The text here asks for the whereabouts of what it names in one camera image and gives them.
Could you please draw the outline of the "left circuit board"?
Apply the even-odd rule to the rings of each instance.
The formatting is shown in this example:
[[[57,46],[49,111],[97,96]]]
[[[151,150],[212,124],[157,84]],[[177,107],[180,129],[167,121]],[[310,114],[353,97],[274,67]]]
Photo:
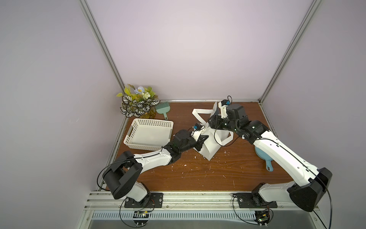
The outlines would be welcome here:
[[[149,218],[150,218],[149,211],[135,211],[132,220],[136,228],[141,228],[146,226],[147,222],[149,221]]]

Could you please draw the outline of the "white insulated delivery bag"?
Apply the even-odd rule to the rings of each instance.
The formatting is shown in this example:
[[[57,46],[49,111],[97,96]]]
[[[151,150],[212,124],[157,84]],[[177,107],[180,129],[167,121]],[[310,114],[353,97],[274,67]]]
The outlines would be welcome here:
[[[208,121],[205,121],[201,117],[201,115],[210,115],[210,117],[212,115],[219,115],[220,109],[218,107],[218,102],[214,103],[212,109],[193,109],[192,114],[199,124],[205,125],[205,130],[201,135],[209,135],[209,138],[204,142],[203,148],[198,153],[210,161],[222,146],[228,146],[234,138],[234,133],[228,130],[212,129],[209,126]]]

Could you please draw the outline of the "aluminium mounting rail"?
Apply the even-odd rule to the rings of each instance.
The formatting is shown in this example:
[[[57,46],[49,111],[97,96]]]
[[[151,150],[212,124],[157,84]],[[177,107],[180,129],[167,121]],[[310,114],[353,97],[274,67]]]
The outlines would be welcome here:
[[[247,209],[239,208],[236,194],[232,192],[163,192],[162,208],[124,208],[126,198],[114,199],[112,194],[106,191],[93,191],[89,194],[84,207],[87,219],[122,219],[131,221],[135,211],[149,211],[149,221],[153,220],[228,220],[238,222],[256,223],[255,211],[270,210],[271,221],[281,213],[289,215],[313,216],[313,213],[305,212],[295,204],[277,202],[276,209]]]

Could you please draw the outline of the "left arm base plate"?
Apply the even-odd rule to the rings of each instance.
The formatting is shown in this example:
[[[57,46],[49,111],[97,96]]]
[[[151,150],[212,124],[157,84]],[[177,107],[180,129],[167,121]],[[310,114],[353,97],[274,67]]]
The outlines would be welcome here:
[[[164,194],[160,192],[148,193],[141,201],[136,201],[133,198],[126,198],[124,203],[124,208],[132,209],[132,208],[162,208],[163,205]]]

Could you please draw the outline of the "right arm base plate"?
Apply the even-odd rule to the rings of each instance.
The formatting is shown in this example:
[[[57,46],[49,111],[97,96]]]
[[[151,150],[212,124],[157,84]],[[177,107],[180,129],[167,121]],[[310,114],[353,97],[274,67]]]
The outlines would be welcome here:
[[[260,196],[252,193],[236,193],[239,208],[247,209],[276,209],[278,205],[275,201],[266,202]]]

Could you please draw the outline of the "artificial plant with striped leaves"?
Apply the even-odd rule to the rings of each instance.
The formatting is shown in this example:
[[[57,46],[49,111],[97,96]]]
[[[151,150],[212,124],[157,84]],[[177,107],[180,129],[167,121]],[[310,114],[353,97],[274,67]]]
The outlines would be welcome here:
[[[121,98],[120,110],[127,118],[154,119],[155,107],[160,103],[158,95],[149,87],[127,85],[122,93],[116,97]]]

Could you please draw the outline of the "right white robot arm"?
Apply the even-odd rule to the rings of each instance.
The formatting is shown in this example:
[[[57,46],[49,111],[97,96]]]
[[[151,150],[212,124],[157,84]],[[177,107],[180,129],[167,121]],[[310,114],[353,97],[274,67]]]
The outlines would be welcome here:
[[[291,202],[300,209],[312,212],[328,192],[332,173],[327,168],[317,168],[283,144],[262,122],[249,120],[243,106],[223,100],[220,111],[214,112],[208,123],[215,130],[228,130],[263,151],[280,165],[292,178],[282,184],[259,184],[252,191],[256,207],[271,202]]]

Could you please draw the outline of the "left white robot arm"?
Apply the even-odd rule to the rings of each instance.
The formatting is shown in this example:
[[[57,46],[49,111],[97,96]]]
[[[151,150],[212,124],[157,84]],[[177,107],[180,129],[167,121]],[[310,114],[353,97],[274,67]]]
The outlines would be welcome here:
[[[144,184],[138,182],[139,176],[151,169],[175,163],[183,152],[193,148],[201,149],[208,138],[208,135],[194,138],[193,132],[183,129],[157,151],[145,154],[125,151],[105,169],[102,179],[114,199],[129,198],[145,206],[151,199],[151,192]]]

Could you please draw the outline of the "circuit board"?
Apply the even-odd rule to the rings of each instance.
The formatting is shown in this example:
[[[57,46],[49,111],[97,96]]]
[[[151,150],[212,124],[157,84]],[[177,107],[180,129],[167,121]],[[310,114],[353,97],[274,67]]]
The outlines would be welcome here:
[[[271,221],[271,211],[263,210],[263,211],[255,211],[254,212],[255,219],[254,221],[260,226],[267,227],[269,222]]]
[[[147,222],[149,221],[149,218],[150,218],[149,211],[135,211],[132,220],[136,228],[141,228],[146,226]]]

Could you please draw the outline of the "right circuit board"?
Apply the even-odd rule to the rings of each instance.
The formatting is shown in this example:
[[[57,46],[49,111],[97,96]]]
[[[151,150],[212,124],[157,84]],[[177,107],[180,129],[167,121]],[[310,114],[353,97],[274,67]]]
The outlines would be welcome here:
[[[255,219],[254,221],[260,226],[267,227],[269,222],[271,221],[271,211],[263,210],[263,211],[255,211],[254,212]]]

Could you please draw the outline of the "teal dustpan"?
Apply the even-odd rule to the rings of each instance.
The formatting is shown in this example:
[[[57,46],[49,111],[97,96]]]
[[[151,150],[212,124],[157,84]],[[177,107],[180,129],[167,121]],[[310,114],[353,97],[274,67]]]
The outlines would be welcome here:
[[[256,155],[260,159],[265,161],[267,171],[273,172],[273,170],[274,170],[274,168],[272,166],[273,159],[267,153],[265,153],[263,150],[259,149],[258,147],[254,147],[254,150],[255,150]]]

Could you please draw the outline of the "white perforated plastic basket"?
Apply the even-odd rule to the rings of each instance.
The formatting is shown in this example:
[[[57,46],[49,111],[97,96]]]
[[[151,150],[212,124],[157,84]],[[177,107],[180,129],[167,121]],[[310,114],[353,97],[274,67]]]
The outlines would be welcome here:
[[[158,119],[133,120],[124,144],[130,149],[156,151],[168,144],[173,132],[173,121]]]

